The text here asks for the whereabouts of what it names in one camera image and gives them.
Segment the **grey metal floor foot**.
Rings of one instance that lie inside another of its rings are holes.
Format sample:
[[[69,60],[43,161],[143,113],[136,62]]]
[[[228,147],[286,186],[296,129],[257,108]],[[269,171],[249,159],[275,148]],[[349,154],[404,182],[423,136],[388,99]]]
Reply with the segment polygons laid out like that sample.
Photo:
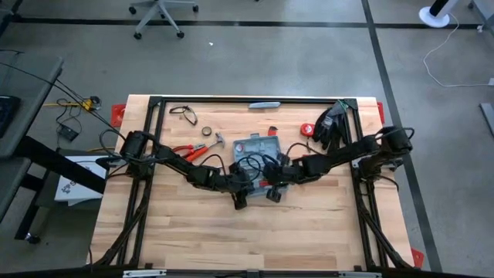
[[[490,103],[480,103],[479,107],[486,120],[490,133],[494,137],[494,106]]]

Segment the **black keyboard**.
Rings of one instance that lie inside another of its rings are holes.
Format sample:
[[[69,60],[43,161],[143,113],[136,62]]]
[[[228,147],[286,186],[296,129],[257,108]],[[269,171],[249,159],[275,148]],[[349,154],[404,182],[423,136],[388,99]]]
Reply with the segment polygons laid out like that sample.
[[[14,96],[0,95],[0,138],[2,138],[12,122],[21,99]]]

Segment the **grey desk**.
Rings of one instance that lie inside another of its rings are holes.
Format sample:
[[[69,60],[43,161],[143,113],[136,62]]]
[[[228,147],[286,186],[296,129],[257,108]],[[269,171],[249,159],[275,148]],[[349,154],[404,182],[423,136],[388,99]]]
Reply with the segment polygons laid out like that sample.
[[[0,222],[4,219],[30,165],[31,161],[28,158],[0,160]]]
[[[0,96],[18,97],[19,108],[0,138],[0,159],[11,157],[62,72],[59,56],[0,52]]]

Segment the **red handled pliers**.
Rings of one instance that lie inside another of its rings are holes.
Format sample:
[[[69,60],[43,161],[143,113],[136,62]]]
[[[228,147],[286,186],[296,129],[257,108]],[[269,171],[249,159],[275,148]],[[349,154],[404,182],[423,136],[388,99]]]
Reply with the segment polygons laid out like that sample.
[[[196,153],[198,150],[205,147],[205,144],[187,144],[175,147],[172,149],[174,153],[180,154],[180,156],[186,158]]]

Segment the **grey plastic tool case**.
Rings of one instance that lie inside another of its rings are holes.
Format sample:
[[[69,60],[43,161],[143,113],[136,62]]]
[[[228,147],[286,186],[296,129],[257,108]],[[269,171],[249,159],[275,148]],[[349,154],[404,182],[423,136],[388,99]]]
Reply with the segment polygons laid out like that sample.
[[[244,145],[243,152],[237,152],[235,146]],[[266,196],[270,185],[260,187],[260,181],[266,181],[263,168],[266,162],[273,162],[280,165],[278,153],[282,153],[277,136],[261,137],[259,134],[252,134],[250,138],[237,140],[233,143],[233,154],[235,162],[246,170],[249,179],[253,183],[254,190],[248,197]]]

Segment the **silver metal bracket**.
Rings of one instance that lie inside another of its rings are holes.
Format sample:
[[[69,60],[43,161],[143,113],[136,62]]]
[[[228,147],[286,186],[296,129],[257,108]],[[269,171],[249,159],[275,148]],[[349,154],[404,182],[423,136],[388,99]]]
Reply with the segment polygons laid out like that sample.
[[[164,278],[167,270],[125,270],[122,278]]]
[[[339,272],[338,278],[382,278],[380,273],[372,273],[372,272]]]

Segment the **grey office chair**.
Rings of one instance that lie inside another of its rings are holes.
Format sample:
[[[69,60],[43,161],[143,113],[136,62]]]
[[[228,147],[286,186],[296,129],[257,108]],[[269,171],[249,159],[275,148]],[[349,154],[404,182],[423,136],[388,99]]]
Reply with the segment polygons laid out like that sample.
[[[199,5],[195,1],[191,0],[145,0],[142,2],[130,3],[128,11],[131,15],[137,13],[137,8],[148,8],[145,16],[139,21],[134,31],[134,38],[137,40],[142,39],[142,29],[151,22],[155,15],[159,15],[161,19],[168,21],[168,23],[175,29],[176,36],[179,39],[184,38],[184,33],[179,29],[176,22],[173,20],[167,10],[167,5],[189,5],[193,13],[199,12]]]

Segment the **black desk support beam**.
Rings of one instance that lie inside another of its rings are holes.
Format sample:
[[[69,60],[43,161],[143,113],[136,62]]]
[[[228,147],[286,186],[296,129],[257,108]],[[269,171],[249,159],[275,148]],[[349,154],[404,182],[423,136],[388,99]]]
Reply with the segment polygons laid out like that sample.
[[[68,178],[70,181],[86,186],[95,192],[103,194],[105,189],[105,179],[84,168],[80,164],[69,160],[61,154],[55,152],[37,140],[24,136],[15,155],[30,159],[35,164],[54,171],[55,173]]]

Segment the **black safety glasses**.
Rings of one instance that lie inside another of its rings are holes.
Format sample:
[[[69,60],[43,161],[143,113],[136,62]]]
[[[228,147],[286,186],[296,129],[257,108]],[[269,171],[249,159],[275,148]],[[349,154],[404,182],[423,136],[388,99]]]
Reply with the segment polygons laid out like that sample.
[[[192,124],[195,126],[198,123],[198,118],[194,110],[187,106],[177,106],[177,107],[172,107],[169,110],[170,114],[180,114],[188,123]]]

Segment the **black aluminium table frame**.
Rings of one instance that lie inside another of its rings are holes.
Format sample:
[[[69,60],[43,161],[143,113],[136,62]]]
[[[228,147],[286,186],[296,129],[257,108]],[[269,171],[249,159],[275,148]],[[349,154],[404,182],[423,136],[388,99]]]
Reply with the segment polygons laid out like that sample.
[[[219,97],[185,103],[198,116],[192,127],[179,115],[163,114],[161,143],[170,147],[203,141],[209,126],[225,139],[201,161],[216,167],[234,160],[232,145],[277,127],[281,149],[305,154],[301,124],[312,123],[329,99],[283,101],[272,110],[250,110],[247,101]],[[353,170],[343,164],[320,180],[291,187],[280,202],[250,198],[235,210],[229,195],[193,188],[178,173],[157,166],[143,232],[129,238],[125,260],[177,270],[351,270],[364,266]]]

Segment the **black power adapter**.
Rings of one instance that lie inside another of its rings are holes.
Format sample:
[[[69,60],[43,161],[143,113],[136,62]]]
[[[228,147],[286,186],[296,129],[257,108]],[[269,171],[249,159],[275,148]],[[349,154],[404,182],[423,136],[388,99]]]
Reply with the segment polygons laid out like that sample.
[[[69,141],[69,142],[72,142],[74,141],[79,135],[80,133],[75,131],[74,129],[70,128],[70,127],[67,127],[66,125],[59,125],[58,129],[57,129],[57,134],[65,139],[66,141]]]

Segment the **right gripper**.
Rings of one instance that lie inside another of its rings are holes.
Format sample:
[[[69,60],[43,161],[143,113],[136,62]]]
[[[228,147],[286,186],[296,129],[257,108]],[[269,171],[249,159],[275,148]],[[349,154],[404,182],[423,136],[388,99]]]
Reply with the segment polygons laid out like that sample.
[[[303,169],[299,165],[281,166],[273,162],[267,162],[263,168],[263,174],[271,186],[267,191],[267,199],[280,202],[282,194],[279,188],[288,184],[297,184],[304,178]]]

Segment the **white round floor stand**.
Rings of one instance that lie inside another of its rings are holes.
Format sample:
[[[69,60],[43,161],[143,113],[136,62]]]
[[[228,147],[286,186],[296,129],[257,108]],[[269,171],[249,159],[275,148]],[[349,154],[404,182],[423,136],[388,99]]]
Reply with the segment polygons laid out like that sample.
[[[435,0],[430,6],[421,8],[418,16],[429,27],[444,28],[450,23],[450,13],[458,2],[459,0]]]

